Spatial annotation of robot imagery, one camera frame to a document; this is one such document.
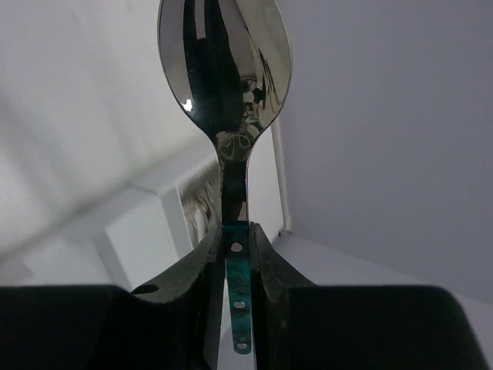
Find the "metal strip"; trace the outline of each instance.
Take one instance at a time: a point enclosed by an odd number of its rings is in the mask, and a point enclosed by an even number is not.
[[[226,276],[230,299],[234,351],[252,351],[252,298],[250,291],[249,224],[237,221],[223,226],[226,248]]]

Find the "gray wall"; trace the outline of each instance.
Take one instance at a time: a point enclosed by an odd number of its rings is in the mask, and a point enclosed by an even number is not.
[[[294,234],[493,302],[493,2],[280,5]]]

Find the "stainless steel spoon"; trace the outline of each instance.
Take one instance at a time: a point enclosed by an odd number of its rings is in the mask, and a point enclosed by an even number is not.
[[[274,0],[163,0],[159,54],[187,116],[221,164],[234,350],[252,348],[247,162],[286,99],[291,55]]]

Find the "spoon bowl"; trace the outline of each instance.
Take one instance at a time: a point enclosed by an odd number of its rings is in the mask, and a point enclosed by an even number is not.
[[[279,9],[274,0],[163,0],[158,36],[173,95],[216,149],[223,223],[248,220],[250,152],[290,85]]]

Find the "white wall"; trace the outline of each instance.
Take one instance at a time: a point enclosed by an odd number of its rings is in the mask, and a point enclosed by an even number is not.
[[[280,4],[293,233],[493,302],[493,2]]]
[[[163,74],[158,10],[0,3],[0,251],[202,134]]]
[[[248,162],[248,211],[250,221],[262,225],[269,240],[283,229],[279,179],[273,146],[273,131],[266,129],[255,142]]]

